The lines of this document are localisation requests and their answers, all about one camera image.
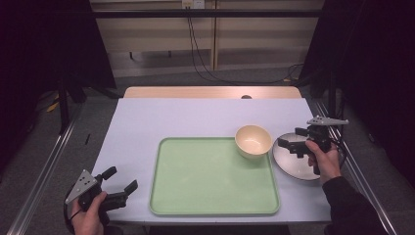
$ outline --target beige bowl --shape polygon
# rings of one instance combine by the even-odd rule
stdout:
[[[268,153],[272,147],[271,135],[257,125],[241,127],[235,135],[239,153],[247,159],[259,159]]]

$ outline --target light green tray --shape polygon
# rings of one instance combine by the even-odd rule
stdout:
[[[163,139],[150,208],[159,215],[275,213],[269,157],[245,159],[234,138]]]

